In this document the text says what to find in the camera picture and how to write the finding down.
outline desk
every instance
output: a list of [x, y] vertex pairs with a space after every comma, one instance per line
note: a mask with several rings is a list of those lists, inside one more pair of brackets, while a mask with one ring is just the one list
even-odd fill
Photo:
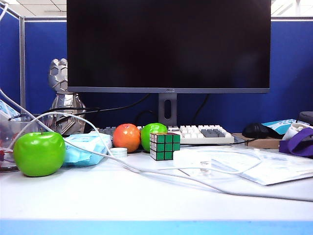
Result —
[[[156, 162], [143, 152], [129, 154], [127, 161], [149, 168], [172, 164], [172, 161]], [[313, 178], [261, 186], [239, 176], [214, 172], [210, 182], [228, 190], [313, 197]], [[84, 224], [89, 227], [90, 223], [96, 223], [106, 229], [114, 225], [128, 228], [130, 221], [136, 221], [131, 223], [138, 226], [134, 234], [147, 234], [148, 228], [154, 228], [148, 234], [167, 234], [165, 228], [172, 231], [170, 234], [175, 234], [175, 229], [191, 234], [188, 228], [197, 229], [195, 234], [210, 234], [208, 228], [212, 226], [225, 233], [227, 228], [232, 234], [242, 234], [241, 230], [236, 233], [239, 225], [254, 232], [261, 226], [263, 230], [259, 234], [266, 228], [267, 234], [274, 234], [270, 229], [286, 228], [290, 234], [313, 233], [313, 203], [226, 195], [186, 179], [136, 174], [112, 160], [90, 167], [62, 167], [52, 175], [38, 178], [25, 177], [20, 172], [2, 173], [0, 190], [3, 234], [15, 234], [10, 230], [23, 228], [25, 224], [32, 231], [23, 230], [23, 234], [43, 234], [35, 232], [38, 225], [46, 224], [53, 231], [58, 226], [63, 229], [65, 221], [80, 232], [84, 231], [80, 229]]]

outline mask package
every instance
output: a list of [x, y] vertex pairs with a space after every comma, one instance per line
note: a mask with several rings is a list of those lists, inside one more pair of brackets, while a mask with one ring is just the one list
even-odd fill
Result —
[[[112, 136], [100, 133], [103, 142], [108, 148], [112, 148]], [[108, 150], [103, 145], [99, 135], [96, 132], [87, 134], [74, 134], [65, 138], [67, 141], [86, 150], [91, 150], [98, 153], [107, 154]], [[87, 151], [78, 149], [71, 144], [66, 143], [66, 156], [63, 166], [78, 165], [89, 166], [96, 165], [103, 159], [103, 156], [93, 154]]]

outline keyboard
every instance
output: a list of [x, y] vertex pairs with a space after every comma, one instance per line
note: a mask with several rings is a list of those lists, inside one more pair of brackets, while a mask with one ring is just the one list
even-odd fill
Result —
[[[113, 136], [116, 127], [99, 129], [100, 133]], [[219, 125], [168, 126], [168, 132], [180, 135], [180, 144], [229, 144], [234, 137]]]

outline monitor stand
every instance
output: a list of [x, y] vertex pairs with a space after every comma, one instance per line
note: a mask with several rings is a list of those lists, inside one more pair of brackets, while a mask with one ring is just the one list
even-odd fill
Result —
[[177, 125], [177, 93], [158, 94], [158, 121], [166, 126]]

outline white keyboard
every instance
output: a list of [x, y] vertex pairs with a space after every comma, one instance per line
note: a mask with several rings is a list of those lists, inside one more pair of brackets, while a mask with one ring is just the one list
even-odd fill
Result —
[[180, 135], [181, 144], [234, 143], [234, 137], [219, 125], [168, 127], [168, 132]]

